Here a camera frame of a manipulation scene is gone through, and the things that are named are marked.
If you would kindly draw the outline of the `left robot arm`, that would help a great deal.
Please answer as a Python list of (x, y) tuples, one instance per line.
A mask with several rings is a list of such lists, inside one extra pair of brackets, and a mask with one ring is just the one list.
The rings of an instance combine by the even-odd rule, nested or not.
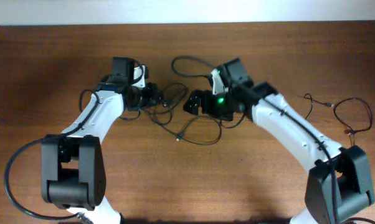
[(125, 111), (139, 111), (159, 101), (148, 67), (114, 57), (110, 74), (90, 90), (91, 99), (78, 118), (41, 144), (41, 195), (46, 203), (67, 210), (85, 223), (124, 223), (105, 197), (106, 175), (101, 145)]

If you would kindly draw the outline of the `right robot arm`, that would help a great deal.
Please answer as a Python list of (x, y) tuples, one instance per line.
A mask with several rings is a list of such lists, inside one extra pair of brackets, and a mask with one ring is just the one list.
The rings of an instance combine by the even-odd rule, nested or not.
[(317, 130), (269, 83), (254, 83), (239, 58), (211, 68), (206, 75), (211, 90), (194, 90), (184, 110), (221, 121), (243, 113), (290, 152), (308, 177), (305, 209), (290, 223), (355, 222), (359, 212), (375, 203), (363, 149), (343, 147)]

